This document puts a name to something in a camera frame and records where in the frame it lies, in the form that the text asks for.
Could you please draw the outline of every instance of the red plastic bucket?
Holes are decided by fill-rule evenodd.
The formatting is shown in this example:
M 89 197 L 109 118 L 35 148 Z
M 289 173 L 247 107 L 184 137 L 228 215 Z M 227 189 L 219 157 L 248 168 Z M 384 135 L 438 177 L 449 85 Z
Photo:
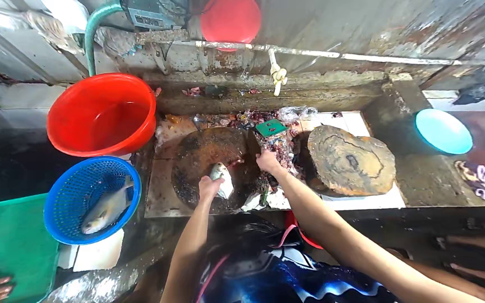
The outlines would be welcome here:
M 207 41 L 250 43 L 261 27 L 261 11 L 255 0 L 210 0 L 200 17 L 200 25 Z
M 72 85 L 48 113 L 48 138 L 65 154 L 121 156 L 155 132 L 156 99 L 149 85 L 129 74 L 96 75 Z
M 296 225 L 299 228 L 299 232 L 301 233 L 301 237 L 302 237 L 302 239 L 304 239 L 304 241 L 306 241 L 306 243 L 312 245 L 313 247 L 315 247 L 317 249 L 323 249 L 323 247 L 321 247 L 321 245 L 317 244 L 315 242 L 315 240 L 313 240 L 310 237 L 306 237 L 305 233 L 302 232 L 302 229 L 300 228 L 299 222 L 297 222 L 297 218 L 295 218 L 295 215 L 293 214 L 293 211 L 288 210 L 286 212 L 286 217 L 284 219 L 284 225 L 287 228 L 287 227 L 291 226 L 292 224 L 293 225 Z

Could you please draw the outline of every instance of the fish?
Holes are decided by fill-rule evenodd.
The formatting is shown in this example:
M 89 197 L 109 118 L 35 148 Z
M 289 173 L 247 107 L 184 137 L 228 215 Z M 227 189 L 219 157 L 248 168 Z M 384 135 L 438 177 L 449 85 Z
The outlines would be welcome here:
M 134 182 L 127 175 L 125 184 L 121 189 L 103 193 L 97 204 L 85 216 L 81 224 L 81 231 L 86 235 L 90 235 L 115 222 L 120 214 L 131 204 L 131 201 L 127 199 L 127 188 L 132 186 L 134 186 Z
M 233 193 L 233 183 L 231 182 L 231 175 L 227 167 L 222 162 L 215 163 L 209 177 L 212 181 L 219 178 L 224 179 L 224 182 L 220 184 L 217 197 L 228 199 Z

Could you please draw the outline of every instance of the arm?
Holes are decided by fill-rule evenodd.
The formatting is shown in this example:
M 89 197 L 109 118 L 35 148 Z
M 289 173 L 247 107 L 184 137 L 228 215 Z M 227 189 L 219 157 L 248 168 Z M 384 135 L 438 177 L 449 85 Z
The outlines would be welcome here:
M 212 181 L 208 176 L 199 181 L 199 202 L 177 242 L 171 259 L 161 303 L 190 302 L 198 279 L 195 268 L 201 248 L 207 241 L 209 209 L 224 179 Z
M 483 302 L 425 277 L 362 235 L 281 167 L 273 152 L 264 150 L 257 162 L 278 180 L 305 231 L 341 264 L 379 281 L 403 302 Z

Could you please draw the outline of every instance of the pink strap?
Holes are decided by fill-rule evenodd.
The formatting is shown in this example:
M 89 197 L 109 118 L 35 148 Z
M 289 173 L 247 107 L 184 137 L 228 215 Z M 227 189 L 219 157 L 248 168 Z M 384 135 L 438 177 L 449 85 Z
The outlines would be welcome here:
M 272 246 L 273 249 L 279 249 L 282 245 L 283 242 L 286 240 L 287 235 L 290 233 L 290 231 L 293 230 L 293 228 L 297 227 L 295 224 L 291 224 L 286 231 L 283 233 L 282 239 L 280 240 L 280 243 L 278 245 Z
M 209 285 L 209 282 L 211 281 L 212 276 L 214 275 L 214 273 L 218 270 L 218 268 L 220 267 L 220 265 L 222 265 L 222 263 L 226 262 L 226 260 L 227 260 L 227 258 L 229 256 L 230 255 L 227 254 L 224 257 L 222 257 L 220 259 L 220 261 L 218 261 L 218 263 L 212 268 L 212 271 L 209 274 L 209 276 L 207 277 L 207 279 L 205 280 L 205 283 L 203 284 L 202 289 L 199 290 L 199 295 L 198 295 L 198 299 L 196 300 L 196 303 L 199 303 L 199 300 L 202 298 L 202 295 L 205 292 L 205 289 L 207 288 L 207 285 Z
M 280 240 L 280 243 L 278 245 L 275 245 L 275 246 L 272 246 L 273 249 L 278 249 L 280 248 L 282 245 L 283 245 L 283 242 L 286 240 L 286 237 L 287 235 L 290 233 L 290 231 L 293 230 L 293 228 L 297 227 L 295 224 L 291 224 L 287 229 L 286 231 L 283 233 L 283 236 L 282 236 L 282 239 Z M 207 288 L 207 286 L 209 285 L 209 282 L 211 281 L 214 273 L 218 270 L 218 268 L 220 267 L 220 265 L 222 265 L 222 263 L 226 262 L 227 258 L 229 257 L 230 255 L 227 254 L 225 255 L 224 257 L 222 257 L 220 259 L 220 261 L 218 261 L 218 263 L 212 268 L 212 271 L 211 273 L 209 274 L 209 276 L 207 277 L 207 279 L 205 280 L 205 283 L 203 283 L 201 289 L 199 290 L 199 294 L 198 294 L 198 299 L 196 300 L 196 303 L 199 303 L 199 300 L 202 298 L 202 295 L 203 293 L 205 292 L 205 289 Z

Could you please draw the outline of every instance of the wooden chopping block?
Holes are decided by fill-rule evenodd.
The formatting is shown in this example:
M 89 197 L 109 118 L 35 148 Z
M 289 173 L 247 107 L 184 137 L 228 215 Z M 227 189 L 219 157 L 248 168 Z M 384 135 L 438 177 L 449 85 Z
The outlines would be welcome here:
M 186 135 L 177 146 L 171 171 L 173 189 L 179 199 L 193 209 L 199 201 L 198 183 L 201 177 L 208 176 L 212 165 L 217 162 L 228 166 L 238 159 L 244 162 L 228 167 L 234 191 L 228 199 L 214 198 L 211 213 L 238 212 L 248 196 L 257 190 L 257 177 L 260 174 L 255 153 L 249 153 L 245 131 L 214 127 Z
M 308 186 L 332 197 L 386 194 L 396 176 L 385 143 L 328 125 L 302 139 L 301 163 Z

